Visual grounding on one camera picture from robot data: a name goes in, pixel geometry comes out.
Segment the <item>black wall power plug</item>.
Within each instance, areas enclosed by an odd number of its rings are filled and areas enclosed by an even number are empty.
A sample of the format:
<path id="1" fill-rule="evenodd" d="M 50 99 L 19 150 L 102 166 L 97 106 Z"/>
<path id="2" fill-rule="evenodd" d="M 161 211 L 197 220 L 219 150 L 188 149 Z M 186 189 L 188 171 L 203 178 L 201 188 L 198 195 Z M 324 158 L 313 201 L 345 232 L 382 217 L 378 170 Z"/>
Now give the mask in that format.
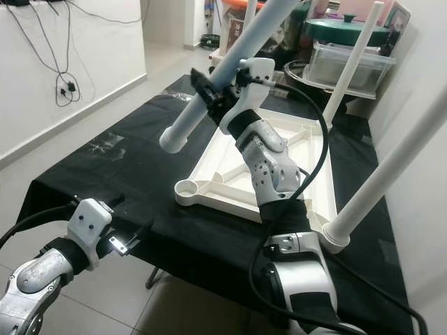
<path id="1" fill-rule="evenodd" d="M 80 99 L 79 87 L 73 80 L 63 80 L 59 87 L 60 94 L 67 99 L 77 100 Z"/>

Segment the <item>black tablecloth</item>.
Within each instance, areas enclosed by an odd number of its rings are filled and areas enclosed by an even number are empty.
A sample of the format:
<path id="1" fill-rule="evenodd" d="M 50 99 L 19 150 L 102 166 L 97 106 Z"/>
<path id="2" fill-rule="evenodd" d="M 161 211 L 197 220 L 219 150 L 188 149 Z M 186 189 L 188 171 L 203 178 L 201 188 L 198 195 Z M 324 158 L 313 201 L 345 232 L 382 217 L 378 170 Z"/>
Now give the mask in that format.
<path id="1" fill-rule="evenodd" d="M 118 161 L 87 156 L 87 143 L 38 176 L 29 185 L 19 219 L 38 211 L 71 203 L 74 198 L 108 201 L 125 195 L 114 208 L 115 229 L 154 219 L 154 225 L 131 255 L 169 274 L 205 288 L 255 311 L 264 306 L 247 281 L 250 253 L 263 226 L 201 205 L 182 207 L 173 186 L 189 176 L 217 127 L 204 118 L 181 152 L 169 154 L 159 146 L 160 134 L 187 105 L 172 96 L 158 95 L 105 131 L 124 136 L 126 154 Z M 338 114 L 330 134 L 332 175 L 337 209 L 376 169 L 368 120 Z M 351 270 L 406 304 L 406 288 L 394 243 L 386 199 L 374 207 L 352 233 L 348 248 L 338 258 Z M 342 321 L 369 335 L 411 335 L 408 313 L 346 274 L 331 268 Z"/>

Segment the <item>white plastic table top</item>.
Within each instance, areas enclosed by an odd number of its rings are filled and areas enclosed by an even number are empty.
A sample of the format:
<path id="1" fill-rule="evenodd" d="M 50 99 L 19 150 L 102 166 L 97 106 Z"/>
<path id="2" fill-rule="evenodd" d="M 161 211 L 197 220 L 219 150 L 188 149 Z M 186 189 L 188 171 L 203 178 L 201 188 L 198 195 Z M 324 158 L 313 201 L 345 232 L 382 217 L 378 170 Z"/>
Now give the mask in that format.
<path id="1" fill-rule="evenodd" d="M 288 154 L 300 168 L 310 172 L 322 150 L 322 134 L 316 120 L 260 110 L 259 115 L 280 134 Z M 337 216 L 331 162 L 326 161 L 303 197 L 311 229 L 320 230 Z M 260 223 L 260 214 L 248 166 L 230 135 L 216 130 L 205 152 L 187 179 L 175 183 L 180 205 L 204 205 L 242 219 Z"/>

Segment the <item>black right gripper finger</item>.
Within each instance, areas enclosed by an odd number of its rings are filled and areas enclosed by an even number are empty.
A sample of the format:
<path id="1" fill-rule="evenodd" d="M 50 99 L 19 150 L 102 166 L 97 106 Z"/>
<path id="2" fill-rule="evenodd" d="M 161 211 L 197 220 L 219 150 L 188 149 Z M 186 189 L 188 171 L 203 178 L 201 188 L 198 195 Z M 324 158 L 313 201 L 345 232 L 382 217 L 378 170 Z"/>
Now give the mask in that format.
<path id="1" fill-rule="evenodd" d="M 221 92 L 219 89 L 215 89 L 208 76 L 197 69 L 191 69 L 189 82 L 207 107 L 220 106 Z"/>

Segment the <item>pink purple container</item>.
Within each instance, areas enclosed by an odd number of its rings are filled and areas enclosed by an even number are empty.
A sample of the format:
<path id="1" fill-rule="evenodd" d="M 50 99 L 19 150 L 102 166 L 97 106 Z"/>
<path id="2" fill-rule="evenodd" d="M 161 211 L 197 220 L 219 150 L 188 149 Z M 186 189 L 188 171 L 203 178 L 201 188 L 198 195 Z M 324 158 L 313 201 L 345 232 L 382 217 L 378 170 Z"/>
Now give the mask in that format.
<path id="1" fill-rule="evenodd" d="M 371 13 L 372 7 L 376 2 L 383 3 L 383 9 L 378 16 L 373 16 L 374 20 L 380 22 L 388 15 L 390 7 L 394 0 L 331 0 L 331 3 L 338 3 L 338 7 L 334 14 L 339 18 L 345 14 L 354 15 L 356 20 L 367 20 Z"/>

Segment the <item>black wok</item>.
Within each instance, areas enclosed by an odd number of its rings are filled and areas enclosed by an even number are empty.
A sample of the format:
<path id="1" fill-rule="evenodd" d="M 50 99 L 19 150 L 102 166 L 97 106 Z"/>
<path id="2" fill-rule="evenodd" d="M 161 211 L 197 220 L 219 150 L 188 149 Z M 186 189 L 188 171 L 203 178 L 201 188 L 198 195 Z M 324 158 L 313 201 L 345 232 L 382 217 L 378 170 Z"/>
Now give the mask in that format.
<path id="1" fill-rule="evenodd" d="M 301 60 L 290 61 L 290 63 L 282 66 L 282 73 L 286 77 L 288 86 L 296 87 L 296 89 L 300 89 L 309 94 L 310 92 L 313 92 L 316 87 L 307 85 L 303 80 L 302 74 L 306 66 L 307 63 L 304 63 Z"/>

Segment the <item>green round pot lid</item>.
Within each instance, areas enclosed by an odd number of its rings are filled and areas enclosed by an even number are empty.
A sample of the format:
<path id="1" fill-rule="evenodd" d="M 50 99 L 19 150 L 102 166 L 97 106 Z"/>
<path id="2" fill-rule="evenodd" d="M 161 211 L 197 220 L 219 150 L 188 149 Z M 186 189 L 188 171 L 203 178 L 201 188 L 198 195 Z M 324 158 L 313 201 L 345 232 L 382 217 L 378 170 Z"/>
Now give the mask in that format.
<path id="1" fill-rule="evenodd" d="M 357 20 L 345 22 L 344 19 L 310 19 L 304 23 L 301 35 L 313 40 L 353 47 L 364 25 L 364 22 L 357 22 Z M 390 31 L 386 27 L 375 26 L 368 39 L 368 47 L 380 47 L 386 44 L 389 34 Z"/>

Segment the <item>dark green tray with label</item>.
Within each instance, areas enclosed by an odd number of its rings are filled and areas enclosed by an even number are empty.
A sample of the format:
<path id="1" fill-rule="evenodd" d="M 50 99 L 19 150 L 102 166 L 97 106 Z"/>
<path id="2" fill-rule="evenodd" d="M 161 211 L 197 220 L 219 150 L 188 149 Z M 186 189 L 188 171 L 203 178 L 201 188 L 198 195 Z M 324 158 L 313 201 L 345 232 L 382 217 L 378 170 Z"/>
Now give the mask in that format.
<path id="1" fill-rule="evenodd" d="M 394 0 L 388 20 L 386 20 L 386 28 L 388 29 L 388 36 L 386 42 L 380 49 L 381 57 L 391 57 L 395 48 L 405 32 L 406 26 L 411 20 L 411 11 L 406 9 L 398 0 Z"/>

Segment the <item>flat clear tape patch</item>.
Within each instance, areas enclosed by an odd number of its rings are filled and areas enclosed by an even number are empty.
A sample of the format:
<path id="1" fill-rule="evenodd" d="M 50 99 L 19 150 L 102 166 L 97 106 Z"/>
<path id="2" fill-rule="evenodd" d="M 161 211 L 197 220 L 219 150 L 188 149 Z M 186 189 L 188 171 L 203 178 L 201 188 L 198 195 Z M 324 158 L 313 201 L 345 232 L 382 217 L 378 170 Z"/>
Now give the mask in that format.
<path id="1" fill-rule="evenodd" d="M 125 137 L 105 132 L 87 143 L 87 156 L 94 160 L 118 161 L 125 157 Z"/>

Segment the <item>grey metal folding table leg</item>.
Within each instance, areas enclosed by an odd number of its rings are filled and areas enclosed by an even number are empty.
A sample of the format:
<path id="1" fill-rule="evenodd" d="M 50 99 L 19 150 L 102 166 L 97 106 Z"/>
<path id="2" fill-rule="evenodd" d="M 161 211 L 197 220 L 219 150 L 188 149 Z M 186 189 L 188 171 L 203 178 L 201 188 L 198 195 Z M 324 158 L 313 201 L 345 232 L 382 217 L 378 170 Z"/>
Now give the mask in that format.
<path id="1" fill-rule="evenodd" d="M 150 275 L 145 282 L 145 288 L 147 288 L 147 290 L 151 290 L 151 288 L 153 288 L 154 285 L 161 280 L 162 276 L 163 271 L 159 267 L 156 266 L 153 268 L 153 271 L 150 272 Z"/>

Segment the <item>white plastic table leg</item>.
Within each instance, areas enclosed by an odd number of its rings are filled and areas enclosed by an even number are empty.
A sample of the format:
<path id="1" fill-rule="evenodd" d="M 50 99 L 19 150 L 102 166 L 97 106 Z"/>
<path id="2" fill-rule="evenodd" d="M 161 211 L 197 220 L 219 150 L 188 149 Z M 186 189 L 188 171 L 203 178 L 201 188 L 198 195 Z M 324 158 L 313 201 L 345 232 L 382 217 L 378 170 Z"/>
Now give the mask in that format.
<path id="1" fill-rule="evenodd" d="M 321 245 L 325 250 L 339 254 L 349 245 L 349 236 L 360 225 L 361 220 L 427 146 L 444 122 L 447 122 L 447 87 L 440 90 L 437 98 L 406 137 L 379 163 L 335 219 L 323 224 L 319 236 L 322 237 Z"/>
<path id="2" fill-rule="evenodd" d="M 383 9 L 382 2 L 374 3 L 371 13 L 369 14 L 369 17 L 367 18 L 364 25 L 362 26 L 360 35 L 358 35 L 354 48 L 352 48 L 351 54 L 349 55 L 349 58 L 346 61 L 344 70 L 339 76 L 338 83 L 335 85 L 335 89 L 333 89 L 331 98 L 329 99 L 325 109 L 323 110 L 323 118 L 325 118 L 325 123 L 329 126 L 332 125 L 332 120 L 333 118 L 335 118 L 339 104 L 341 103 L 345 93 L 347 92 L 349 83 L 351 83 L 351 80 L 353 79 L 358 64 L 360 64 L 360 60 L 362 59 L 362 54 L 365 53 L 365 49 L 368 45 L 370 36 L 372 35 L 373 30 L 377 26 L 376 24 L 377 21 L 374 20 L 373 16 L 378 16 L 382 9 Z"/>
<path id="3" fill-rule="evenodd" d="M 236 76 L 240 61 L 254 57 L 299 2 L 300 0 L 268 0 L 252 22 L 245 25 L 242 35 L 211 73 L 212 86 L 215 89 L 229 86 Z M 206 112 L 205 103 L 199 96 L 195 96 L 173 124 L 162 133 L 159 138 L 162 150 L 171 154 L 178 153 L 187 143 L 189 135 L 195 130 L 199 121 L 205 117 Z"/>

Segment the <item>shiny black plastic bag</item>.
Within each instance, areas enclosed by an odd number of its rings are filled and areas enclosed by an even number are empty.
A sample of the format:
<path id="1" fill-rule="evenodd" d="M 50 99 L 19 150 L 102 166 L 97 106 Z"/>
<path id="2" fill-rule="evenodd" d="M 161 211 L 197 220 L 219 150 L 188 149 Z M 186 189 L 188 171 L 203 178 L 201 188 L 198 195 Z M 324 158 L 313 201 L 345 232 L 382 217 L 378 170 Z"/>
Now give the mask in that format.
<path id="1" fill-rule="evenodd" d="M 300 36 L 312 0 L 300 0 L 277 30 L 265 42 L 258 55 L 271 58 L 281 68 L 296 58 L 300 50 Z"/>

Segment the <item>black wifi router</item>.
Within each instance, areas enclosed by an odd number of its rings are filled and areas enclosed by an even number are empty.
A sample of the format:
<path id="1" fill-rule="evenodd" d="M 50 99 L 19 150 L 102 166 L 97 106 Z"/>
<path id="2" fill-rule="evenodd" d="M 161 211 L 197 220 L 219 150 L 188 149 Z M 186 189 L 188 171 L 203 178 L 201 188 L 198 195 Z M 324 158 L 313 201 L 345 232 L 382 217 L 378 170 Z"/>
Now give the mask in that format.
<path id="1" fill-rule="evenodd" d="M 15 6 L 15 7 L 22 7 L 22 6 L 29 6 L 29 4 L 32 4 L 34 2 L 61 2 L 63 0 L 0 0 L 0 3 L 6 4 L 7 6 Z"/>

